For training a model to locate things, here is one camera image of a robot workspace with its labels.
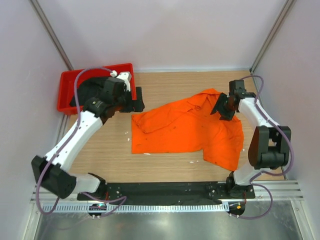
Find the orange t shirt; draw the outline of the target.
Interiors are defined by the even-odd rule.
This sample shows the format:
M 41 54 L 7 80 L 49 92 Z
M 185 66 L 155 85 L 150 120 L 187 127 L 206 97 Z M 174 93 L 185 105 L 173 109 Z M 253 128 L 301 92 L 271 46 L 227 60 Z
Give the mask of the orange t shirt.
M 212 114 L 220 92 L 206 89 L 131 117 L 133 154 L 202 151 L 203 159 L 228 171 L 239 165 L 244 145 L 242 122 Z

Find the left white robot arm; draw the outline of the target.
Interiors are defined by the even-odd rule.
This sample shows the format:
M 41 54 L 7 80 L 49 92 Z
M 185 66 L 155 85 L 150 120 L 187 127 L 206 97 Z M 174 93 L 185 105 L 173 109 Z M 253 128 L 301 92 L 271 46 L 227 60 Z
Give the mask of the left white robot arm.
M 93 77 L 100 84 L 96 95 L 80 99 L 75 92 L 77 120 L 56 146 L 31 161 L 37 189 L 44 188 L 60 199 L 77 193 L 84 198 L 88 193 L 101 200 L 107 193 L 106 181 L 93 173 L 71 175 L 69 170 L 88 140 L 116 112 L 142 112 L 145 108 L 141 87 L 136 87 L 130 72 L 112 70 L 107 77 Z

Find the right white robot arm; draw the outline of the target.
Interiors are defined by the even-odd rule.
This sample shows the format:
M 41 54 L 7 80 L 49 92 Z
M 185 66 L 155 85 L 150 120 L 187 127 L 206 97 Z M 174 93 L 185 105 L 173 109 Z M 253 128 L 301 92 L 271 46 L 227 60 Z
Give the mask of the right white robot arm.
M 263 109 L 257 94 L 248 92 L 243 78 L 229 82 L 229 93 L 221 93 L 212 114 L 222 121 L 232 121 L 243 114 L 253 129 L 248 149 L 248 163 L 229 174 L 224 184 L 226 197 L 239 199 L 253 193 L 252 181 L 261 174 L 286 166 L 293 156 L 291 129 L 274 121 Z

